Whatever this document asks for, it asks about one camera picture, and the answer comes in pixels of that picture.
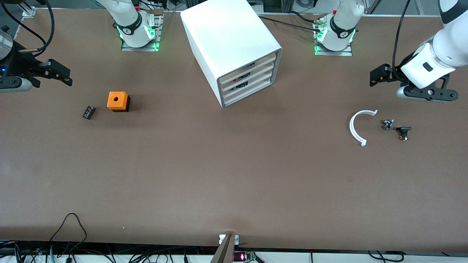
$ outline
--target brown table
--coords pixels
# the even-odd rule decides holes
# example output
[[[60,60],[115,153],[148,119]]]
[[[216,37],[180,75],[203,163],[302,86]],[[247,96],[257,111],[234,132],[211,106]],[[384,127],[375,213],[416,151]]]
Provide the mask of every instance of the brown table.
[[[399,18],[363,17],[353,57],[314,56],[309,31],[265,21],[284,48],[277,82],[222,109],[179,14],[151,53],[121,52],[106,11],[54,14],[40,58],[68,66],[73,86],[0,95],[1,239],[48,240],[75,212],[88,241],[216,245],[232,231],[251,247],[468,252],[468,71],[452,74],[450,104],[370,88]],[[26,23],[48,36],[46,10]],[[441,25],[405,18],[398,62]],[[40,46],[25,30],[17,40]],[[106,108],[120,90],[129,113]],[[348,122],[365,109],[379,112],[357,118],[361,147]],[[412,126],[409,141],[386,118]],[[57,235],[81,238],[72,219]]]

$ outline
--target white curved plastic part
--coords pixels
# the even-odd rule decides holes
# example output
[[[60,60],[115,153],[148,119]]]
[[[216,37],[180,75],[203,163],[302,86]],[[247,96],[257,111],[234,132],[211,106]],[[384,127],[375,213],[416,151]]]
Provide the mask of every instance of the white curved plastic part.
[[[367,140],[362,138],[361,136],[359,136],[359,134],[356,132],[356,130],[354,129],[354,119],[356,118],[357,115],[359,114],[367,114],[367,115],[370,115],[370,116],[374,116],[377,114],[377,110],[375,111],[371,111],[371,110],[362,110],[362,111],[358,111],[356,114],[354,114],[354,116],[351,118],[351,121],[350,121],[350,131],[351,131],[351,134],[354,136],[354,138],[356,138],[356,140],[358,140],[359,142],[361,142],[361,146],[366,146],[366,142]]]

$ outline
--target green led light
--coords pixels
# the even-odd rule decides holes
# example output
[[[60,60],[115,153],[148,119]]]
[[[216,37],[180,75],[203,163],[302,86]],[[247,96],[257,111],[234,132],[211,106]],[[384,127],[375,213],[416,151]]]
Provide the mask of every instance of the green led light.
[[[351,33],[350,44],[351,44],[351,42],[352,42],[352,38],[353,38],[353,36],[354,36],[355,33],[356,33],[356,30],[353,30],[353,32]]]
[[[146,34],[148,35],[148,38],[153,39],[154,38],[154,29],[149,28],[147,26],[144,26]]]
[[[122,31],[120,31],[119,28],[117,28],[117,31],[118,31],[118,34],[119,34],[120,38],[123,39],[124,37],[122,36]]]
[[[153,43],[153,48],[154,48],[154,51],[159,51],[159,42]]]

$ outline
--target orange box with hole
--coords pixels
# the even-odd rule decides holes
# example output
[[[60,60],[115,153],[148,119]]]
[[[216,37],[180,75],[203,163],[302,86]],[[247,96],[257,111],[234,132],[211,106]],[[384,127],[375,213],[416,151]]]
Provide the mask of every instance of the orange box with hole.
[[[107,108],[113,112],[128,112],[130,97],[125,91],[111,91],[107,99]]]

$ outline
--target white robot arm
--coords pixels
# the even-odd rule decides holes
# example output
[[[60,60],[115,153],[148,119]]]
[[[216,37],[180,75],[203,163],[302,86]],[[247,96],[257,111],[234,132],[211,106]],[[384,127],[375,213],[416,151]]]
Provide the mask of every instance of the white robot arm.
[[[338,9],[322,18],[327,27],[317,41],[332,51],[345,49],[363,13],[364,0],[340,0]]]
[[[98,0],[115,20],[120,37],[130,47],[142,47],[155,38],[154,15],[137,11],[131,0]]]
[[[419,46],[401,67],[418,88],[468,65],[468,1],[439,0],[439,8],[444,28]]]
[[[468,0],[439,0],[444,28],[391,69],[383,64],[371,72],[370,86],[380,82],[403,80],[397,96],[404,99],[447,103],[458,98],[446,89],[449,74],[468,65]],[[443,80],[442,87],[435,81]]]

